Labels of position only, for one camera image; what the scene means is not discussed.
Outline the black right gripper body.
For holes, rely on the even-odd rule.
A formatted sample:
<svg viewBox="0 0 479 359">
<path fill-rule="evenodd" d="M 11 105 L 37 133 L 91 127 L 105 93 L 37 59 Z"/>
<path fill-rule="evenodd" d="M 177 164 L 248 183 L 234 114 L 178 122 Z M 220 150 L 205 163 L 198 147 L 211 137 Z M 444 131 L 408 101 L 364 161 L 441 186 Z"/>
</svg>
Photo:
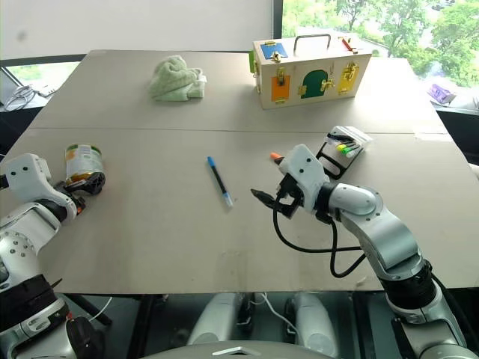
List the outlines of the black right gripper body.
<svg viewBox="0 0 479 359">
<path fill-rule="evenodd" d="M 282 203 L 281 199 L 291 197 L 291 203 Z M 284 217 L 291 219 L 299 207 L 304 206 L 304 194 L 299 188 L 298 182 L 290 175 L 286 174 L 279 183 L 274 210 L 281 213 Z"/>
</svg>

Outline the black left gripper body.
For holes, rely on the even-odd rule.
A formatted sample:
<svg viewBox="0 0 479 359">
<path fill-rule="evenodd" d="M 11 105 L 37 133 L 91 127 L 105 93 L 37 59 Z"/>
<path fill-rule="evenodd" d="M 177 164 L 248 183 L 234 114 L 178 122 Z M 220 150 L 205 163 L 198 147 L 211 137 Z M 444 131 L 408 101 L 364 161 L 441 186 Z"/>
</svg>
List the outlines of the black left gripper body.
<svg viewBox="0 0 479 359">
<path fill-rule="evenodd" d="M 86 208 L 85 199 L 77 194 L 74 194 L 70 191 L 64 181 L 60 181 L 55 184 L 55 190 L 67 195 L 76 205 L 76 214 L 79 215 Z"/>
</svg>

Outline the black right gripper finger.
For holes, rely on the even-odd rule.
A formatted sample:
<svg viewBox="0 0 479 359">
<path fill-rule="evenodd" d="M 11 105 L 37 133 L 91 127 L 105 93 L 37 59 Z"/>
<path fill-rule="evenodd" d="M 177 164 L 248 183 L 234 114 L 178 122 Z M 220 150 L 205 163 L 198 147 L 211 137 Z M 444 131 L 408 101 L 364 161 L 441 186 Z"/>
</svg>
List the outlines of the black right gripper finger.
<svg viewBox="0 0 479 359">
<path fill-rule="evenodd" d="M 257 190 L 254 188 L 251 188 L 250 192 L 256 199 L 258 199 L 266 207 L 270 209 L 275 208 L 275 198 L 271 194 L 268 194 L 265 191 Z"/>
</svg>

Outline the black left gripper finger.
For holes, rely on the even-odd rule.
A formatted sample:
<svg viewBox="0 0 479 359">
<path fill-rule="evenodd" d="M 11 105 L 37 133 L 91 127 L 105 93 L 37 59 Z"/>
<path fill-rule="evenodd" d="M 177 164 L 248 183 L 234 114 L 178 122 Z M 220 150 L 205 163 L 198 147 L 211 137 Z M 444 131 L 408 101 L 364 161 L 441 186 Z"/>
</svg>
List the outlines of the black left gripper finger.
<svg viewBox="0 0 479 359">
<path fill-rule="evenodd" d="M 106 182 L 106 176 L 102 172 L 94 172 L 86 179 L 81 179 L 75 184 L 76 191 L 83 191 L 89 194 L 99 194 Z"/>
</svg>

